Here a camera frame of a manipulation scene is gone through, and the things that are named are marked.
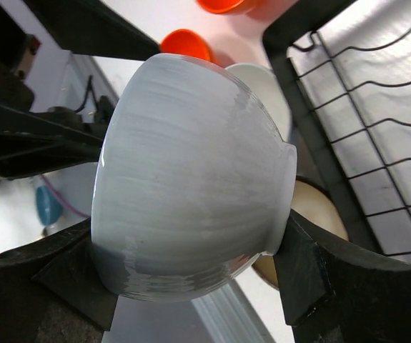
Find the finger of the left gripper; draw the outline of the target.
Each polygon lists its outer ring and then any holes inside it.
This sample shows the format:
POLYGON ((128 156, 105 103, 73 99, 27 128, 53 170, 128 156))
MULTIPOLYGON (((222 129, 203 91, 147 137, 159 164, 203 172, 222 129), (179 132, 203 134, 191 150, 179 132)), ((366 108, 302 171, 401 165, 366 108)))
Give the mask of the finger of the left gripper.
POLYGON ((157 42, 101 1, 24 0, 64 50, 74 54, 145 61, 157 42))
POLYGON ((0 104, 0 177, 21 179, 96 162, 104 125, 72 110, 33 113, 0 104))

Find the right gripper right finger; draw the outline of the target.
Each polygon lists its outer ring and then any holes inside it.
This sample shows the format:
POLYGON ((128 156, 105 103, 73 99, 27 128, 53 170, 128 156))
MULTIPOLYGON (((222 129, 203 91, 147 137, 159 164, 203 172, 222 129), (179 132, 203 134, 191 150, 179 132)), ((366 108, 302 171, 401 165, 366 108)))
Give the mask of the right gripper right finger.
POLYGON ((296 342, 411 342, 411 264, 292 211, 274 265, 296 342))

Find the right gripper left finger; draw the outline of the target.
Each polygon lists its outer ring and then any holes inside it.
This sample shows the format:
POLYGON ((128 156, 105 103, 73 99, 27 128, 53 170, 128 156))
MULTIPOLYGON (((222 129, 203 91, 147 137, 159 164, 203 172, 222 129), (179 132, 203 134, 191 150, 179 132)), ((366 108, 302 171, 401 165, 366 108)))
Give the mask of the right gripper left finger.
POLYGON ((118 297, 101 283, 91 222, 0 254, 0 342, 100 342, 118 297))

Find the white bowl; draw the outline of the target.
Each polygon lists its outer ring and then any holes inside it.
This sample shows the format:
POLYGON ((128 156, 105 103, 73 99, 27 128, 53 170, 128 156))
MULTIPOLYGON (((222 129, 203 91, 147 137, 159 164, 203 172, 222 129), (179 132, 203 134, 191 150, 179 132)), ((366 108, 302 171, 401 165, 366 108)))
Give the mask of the white bowl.
POLYGON ((208 61, 147 59, 101 148, 91 242, 103 285, 148 302, 202 297, 284 236, 297 151, 242 81, 208 61))
POLYGON ((271 70, 258 64, 238 63, 225 68, 244 82, 262 102, 284 141, 289 142, 292 115, 287 100, 271 70))

